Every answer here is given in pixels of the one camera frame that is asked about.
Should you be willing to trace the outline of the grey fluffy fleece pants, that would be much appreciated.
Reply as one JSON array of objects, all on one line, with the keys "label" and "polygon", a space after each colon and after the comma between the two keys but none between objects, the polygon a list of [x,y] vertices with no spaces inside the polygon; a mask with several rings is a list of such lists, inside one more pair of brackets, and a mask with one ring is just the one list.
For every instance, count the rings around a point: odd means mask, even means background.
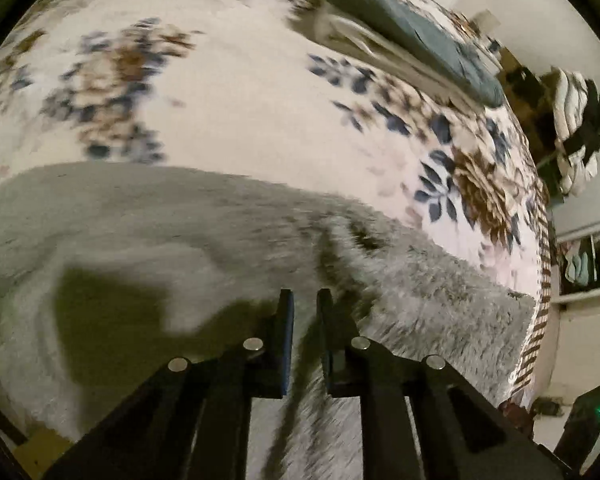
[{"label": "grey fluffy fleece pants", "polygon": [[254,404],[248,477],[360,478],[360,409],[322,378],[325,287],[367,337],[506,397],[531,298],[370,207],[184,168],[26,171],[0,185],[0,408],[78,440],[174,356],[251,337],[286,288],[291,393]]}]

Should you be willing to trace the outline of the white quilted hanging clothes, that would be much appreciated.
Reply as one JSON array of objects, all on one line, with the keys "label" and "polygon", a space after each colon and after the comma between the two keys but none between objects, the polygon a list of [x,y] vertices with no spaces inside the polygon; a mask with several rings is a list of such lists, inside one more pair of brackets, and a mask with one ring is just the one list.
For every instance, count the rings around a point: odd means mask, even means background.
[{"label": "white quilted hanging clothes", "polygon": [[598,173],[600,94],[595,82],[578,72],[553,67],[550,76],[559,189],[578,196]]}]

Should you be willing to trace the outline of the floral cream bed blanket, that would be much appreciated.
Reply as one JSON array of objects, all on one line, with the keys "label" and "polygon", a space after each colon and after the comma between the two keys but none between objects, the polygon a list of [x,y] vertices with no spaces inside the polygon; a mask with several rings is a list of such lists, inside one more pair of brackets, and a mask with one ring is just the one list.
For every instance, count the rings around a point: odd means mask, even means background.
[{"label": "floral cream bed blanket", "polygon": [[323,0],[34,0],[0,45],[0,183],[84,160],[369,204],[535,299],[510,383],[538,382],[547,218],[512,108],[427,80]]}]

